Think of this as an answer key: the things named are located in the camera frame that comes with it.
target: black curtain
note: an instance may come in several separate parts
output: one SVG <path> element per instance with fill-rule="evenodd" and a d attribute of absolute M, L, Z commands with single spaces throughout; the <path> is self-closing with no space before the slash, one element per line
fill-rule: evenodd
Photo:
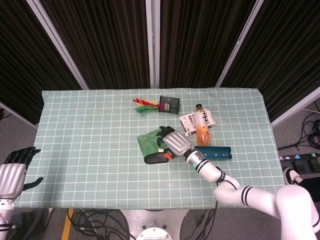
<path fill-rule="evenodd" d="M 145 0 L 41 0 L 90 89 L 150 87 Z"/>
<path fill-rule="evenodd" d="M 265 0 L 222 87 L 257 88 L 271 121 L 320 86 L 320 1 Z"/>
<path fill-rule="evenodd" d="M 37 124 L 42 90 L 81 88 L 26 1 L 0 9 L 0 102 Z"/>
<path fill-rule="evenodd" d="M 160 87 L 214 87 L 255 0 L 162 0 Z"/>

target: robotic hand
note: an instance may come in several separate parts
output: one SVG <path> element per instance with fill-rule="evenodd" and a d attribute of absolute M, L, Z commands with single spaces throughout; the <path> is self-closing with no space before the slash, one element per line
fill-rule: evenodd
<path fill-rule="evenodd" d="M 315 233 L 320 230 L 320 218 L 306 189 L 286 185 L 273 194 L 252 186 L 242 187 L 236 179 L 213 166 L 201 152 L 193 149 L 182 133 L 170 126 L 160 128 L 164 134 L 163 142 L 175 155 L 185 157 L 186 162 L 209 183 L 220 183 L 213 191 L 217 201 L 230 205 L 243 204 L 280 219 L 282 240 L 317 239 Z"/>
<path fill-rule="evenodd" d="M 14 200 L 22 191 L 38 186 L 43 180 L 39 177 L 35 182 L 24 184 L 29 164 L 40 151 L 34 146 L 13 151 L 0 165 L 0 240 L 6 238 L 15 209 Z"/>

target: black mesh cup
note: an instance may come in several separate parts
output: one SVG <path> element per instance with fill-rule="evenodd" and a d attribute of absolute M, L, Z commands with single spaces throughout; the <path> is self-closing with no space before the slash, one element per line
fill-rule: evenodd
<path fill-rule="evenodd" d="M 177 114 L 179 111 L 179 98 L 160 96 L 159 112 Z"/>

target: plastic bottle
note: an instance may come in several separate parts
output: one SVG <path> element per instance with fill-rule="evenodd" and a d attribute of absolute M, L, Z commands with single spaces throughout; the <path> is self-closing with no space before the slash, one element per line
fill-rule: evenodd
<path fill-rule="evenodd" d="M 208 146 L 211 144 L 211 137 L 208 129 L 208 115 L 201 104 L 197 104 L 195 107 L 194 122 L 196 128 L 196 144 L 198 146 Z"/>

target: table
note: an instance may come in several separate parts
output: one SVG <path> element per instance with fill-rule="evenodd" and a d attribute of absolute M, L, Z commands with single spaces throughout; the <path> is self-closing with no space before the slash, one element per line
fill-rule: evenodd
<path fill-rule="evenodd" d="M 212 113 L 213 146 L 230 146 L 231 160 L 212 161 L 237 179 L 272 193 L 283 186 L 273 131 L 263 96 L 249 88 L 169 88 L 44 91 L 44 107 L 24 191 L 17 207 L 107 209 L 213 208 L 215 184 L 183 158 L 144 163 L 137 136 L 158 126 L 183 132 L 179 117 L 201 103 Z M 180 98 L 179 114 L 137 113 L 135 98 Z M 195 144 L 195 136 L 188 139 Z M 231 205 L 222 207 L 242 207 Z"/>

